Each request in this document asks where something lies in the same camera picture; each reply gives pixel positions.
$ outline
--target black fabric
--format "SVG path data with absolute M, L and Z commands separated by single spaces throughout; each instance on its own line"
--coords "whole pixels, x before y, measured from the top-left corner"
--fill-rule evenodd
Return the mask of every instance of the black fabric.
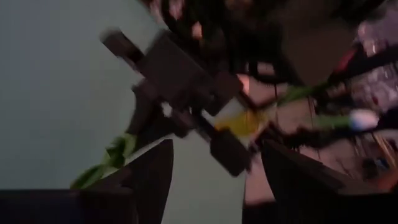
M 276 202 L 263 202 L 257 205 L 244 205 L 242 224 L 280 223 Z

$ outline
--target white object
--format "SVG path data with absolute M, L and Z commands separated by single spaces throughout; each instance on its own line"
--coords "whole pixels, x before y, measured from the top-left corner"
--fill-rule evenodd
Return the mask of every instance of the white object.
M 378 122 L 379 116 L 371 110 L 353 110 L 349 114 L 349 126 L 355 131 L 375 128 Z

